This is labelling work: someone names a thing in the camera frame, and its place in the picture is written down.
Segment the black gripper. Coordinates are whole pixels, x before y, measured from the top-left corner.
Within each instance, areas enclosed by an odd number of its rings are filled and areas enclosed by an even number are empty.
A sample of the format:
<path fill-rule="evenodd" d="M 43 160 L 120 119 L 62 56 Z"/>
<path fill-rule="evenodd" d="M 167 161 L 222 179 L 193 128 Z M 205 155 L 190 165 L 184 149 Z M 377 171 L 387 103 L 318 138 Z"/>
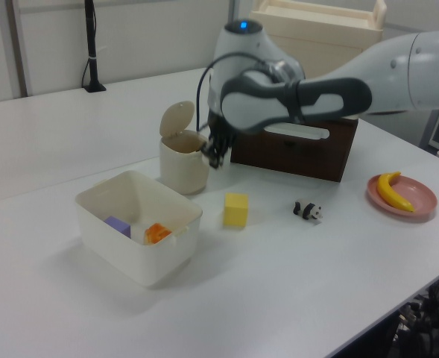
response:
<path fill-rule="evenodd" d="M 218 169 L 224 164 L 226 155 L 233 147 L 237 132 L 223 116 L 212 111 L 209 111 L 207 124 L 209 140 L 200 147 L 200 152 L 205 156 L 210 167 Z"/>

